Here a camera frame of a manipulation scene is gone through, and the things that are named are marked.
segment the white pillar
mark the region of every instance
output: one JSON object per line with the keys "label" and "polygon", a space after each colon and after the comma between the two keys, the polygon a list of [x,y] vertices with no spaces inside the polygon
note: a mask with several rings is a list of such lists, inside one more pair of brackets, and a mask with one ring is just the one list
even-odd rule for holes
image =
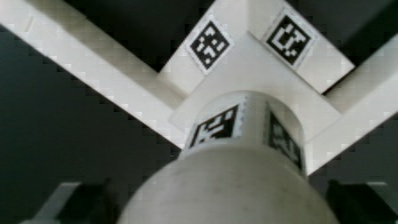
{"label": "white pillar", "polygon": [[120,224],[338,223],[306,181],[296,115],[235,92],[203,109],[180,159],[145,183]]}

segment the white surface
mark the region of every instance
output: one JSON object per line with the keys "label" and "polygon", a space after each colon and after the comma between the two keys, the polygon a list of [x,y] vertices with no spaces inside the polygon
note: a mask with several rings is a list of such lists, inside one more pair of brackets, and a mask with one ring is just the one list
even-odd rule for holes
{"label": "white surface", "polygon": [[[226,119],[225,112],[237,105],[237,117]],[[280,151],[294,161],[294,163],[282,163],[306,176],[303,125],[290,108],[274,97],[253,91],[228,93],[214,99],[203,108],[196,124],[182,157],[198,150],[198,145],[207,147],[205,144],[241,145],[244,148],[258,147],[264,150]]]}
{"label": "white surface", "polygon": [[298,66],[292,67],[282,57],[280,59],[317,91],[324,93],[349,74],[354,64],[285,0],[250,0],[250,30],[257,39],[269,39],[282,12],[290,15],[298,25],[314,37],[315,44],[310,47],[310,52],[303,52],[303,63]]}
{"label": "white surface", "polygon": [[267,148],[210,144],[147,181],[120,224],[337,224],[310,183]]}
{"label": "white surface", "polygon": [[251,35],[241,37],[228,57],[230,64],[219,65],[177,109],[173,124],[189,132],[200,110],[212,99],[234,91],[253,90],[274,96],[292,108],[310,141],[340,119],[338,110]]}
{"label": "white surface", "polygon": [[[218,15],[237,46],[205,82],[186,48],[179,49],[157,75],[61,0],[0,0],[0,23],[182,148],[186,127],[191,128],[214,97],[248,88],[271,94],[290,106],[305,126],[312,173],[398,111],[398,41],[395,38],[324,97],[248,34],[246,3],[246,0],[219,0],[209,12]],[[170,122],[175,112],[182,129]]]}

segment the dark background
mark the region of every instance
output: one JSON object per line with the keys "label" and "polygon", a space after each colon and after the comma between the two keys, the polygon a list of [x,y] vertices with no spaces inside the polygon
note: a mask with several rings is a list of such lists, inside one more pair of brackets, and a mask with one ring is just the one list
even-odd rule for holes
{"label": "dark background", "polygon": [[[79,2],[81,10],[95,13],[91,20],[118,41],[127,40],[125,45],[134,43],[132,52],[143,51],[139,56],[159,70],[210,1],[70,2]],[[381,46],[397,33],[398,23],[392,23],[397,3],[394,0],[292,0],[292,3],[362,64],[378,49],[367,41]],[[8,30],[0,31],[0,223],[13,224],[35,216],[63,181],[102,183],[111,178],[123,208],[147,178],[177,159],[180,149]],[[351,55],[353,49],[363,53]],[[331,178],[346,182],[386,180],[398,189],[397,119],[398,116],[312,175],[321,192]]]}

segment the dark object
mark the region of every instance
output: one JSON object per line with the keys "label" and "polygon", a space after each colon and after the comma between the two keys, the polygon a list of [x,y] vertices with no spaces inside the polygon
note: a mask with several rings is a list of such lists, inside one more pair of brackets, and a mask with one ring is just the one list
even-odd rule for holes
{"label": "dark object", "polygon": [[83,185],[72,195],[58,220],[63,224],[115,224],[118,209],[104,185]]}
{"label": "dark object", "polygon": [[214,0],[67,0],[161,71]]}
{"label": "dark object", "polygon": [[398,194],[385,182],[330,182],[328,201],[342,224],[397,224]]}

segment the white structure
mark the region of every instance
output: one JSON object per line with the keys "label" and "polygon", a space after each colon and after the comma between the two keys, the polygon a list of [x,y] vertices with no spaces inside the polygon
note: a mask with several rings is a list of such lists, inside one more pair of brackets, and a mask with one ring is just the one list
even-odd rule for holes
{"label": "white structure", "polygon": [[283,103],[230,93],[196,124],[180,159],[141,186],[118,223],[338,224],[306,181],[303,128]]}
{"label": "white structure", "polygon": [[[299,117],[306,174],[398,111],[398,38],[322,95],[353,64],[283,0],[216,1],[161,74],[63,0],[0,5],[3,25],[182,148],[200,110],[237,90],[276,97]],[[216,43],[223,53],[196,42],[212,19],[230,41],[226,51]],[[198,66],[207,58],[196,58],[193,46],[218,59],[210,67]]]}

